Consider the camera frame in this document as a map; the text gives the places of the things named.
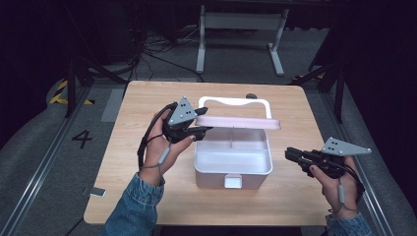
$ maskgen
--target white metal stand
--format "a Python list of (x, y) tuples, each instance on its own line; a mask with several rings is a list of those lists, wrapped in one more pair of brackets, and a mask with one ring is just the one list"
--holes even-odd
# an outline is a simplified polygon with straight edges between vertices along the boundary
[(287, 15), (288, 9), (283, 10), (281, 14), (242, 14), (206, 12), (205, 6), (202, 6), (200, 14), (200, 45), (196, 71), (202, 73), (205, 69), (205, 29), (276, 30), (275, 41), (268, 44), (268, 50), (276, 74), (283, 76), (284, 71), (279, 60), (277, 48), (285, 27)]

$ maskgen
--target open box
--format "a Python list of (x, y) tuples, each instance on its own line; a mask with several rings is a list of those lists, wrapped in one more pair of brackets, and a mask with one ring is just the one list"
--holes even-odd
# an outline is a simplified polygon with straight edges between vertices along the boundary
[(267, 118), (199, 116), (197, 126), (213, 127), (196, 143), (196, 182), (202, 188), (258, 189), (271, 173), (272, 159), (265, 129), (279, 130), (272, 119), (269, 103), (264, 99), (204, 96), (225, 105), (261, 103)]

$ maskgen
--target denim jacket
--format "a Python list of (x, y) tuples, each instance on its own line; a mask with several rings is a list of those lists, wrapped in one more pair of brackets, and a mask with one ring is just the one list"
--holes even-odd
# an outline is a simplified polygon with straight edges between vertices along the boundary
[[(155, 187), (135, 174), (116, 208), (105, 222), (100, 235), (150, 236), (156, 225), (156, 205), (163, 195), (163, 185)], [(361, 213), (348, 219), (326, 217), (328, 235), (372, 236), (374, 235)]]

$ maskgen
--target dark background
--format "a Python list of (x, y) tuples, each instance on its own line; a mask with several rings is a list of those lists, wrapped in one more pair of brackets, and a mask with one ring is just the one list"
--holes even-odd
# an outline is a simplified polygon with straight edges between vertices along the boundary
[[(101, 65), (135, 54), (142, 23), (137, 7), (129, 1), (0, 2), (0, 148), (46, 108), (46, 94), (66, 74), (71, 53)], [(199, 9), (166, 5), (141, 17), (175, 38), (180, 28), (198, 23)], [(411, 1), (368, 0), (343, 14), (296, 9), (287, 21), (289, 28), (331, 27), (315, 64), (342, 63), (366, 125), (414, 211), (416, 10)]]

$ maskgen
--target box handle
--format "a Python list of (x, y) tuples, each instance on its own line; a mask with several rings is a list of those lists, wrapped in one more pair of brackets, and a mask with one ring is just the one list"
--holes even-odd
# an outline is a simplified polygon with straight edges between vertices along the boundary
[(242, 176), (240, 174), (227, 174), (224, 176), (224, 188), (242, 189)]
[(218, 96), (202, 96), (199, 99), (199, 107), (204, 107), (205, 102), (207, 100), (215, 100), (218, 102), (221, 102), (226, 105), (247, 105), (249, 103), (261, 103), (264, 105), (266, 110), (266, 116), (268, 119), (272, 118), (272, 115), (270, 114), (270, 106), (269, 102), (265, 99), (248, 99), (248, 98), (234, 98), (234, 97), (218, 97)]

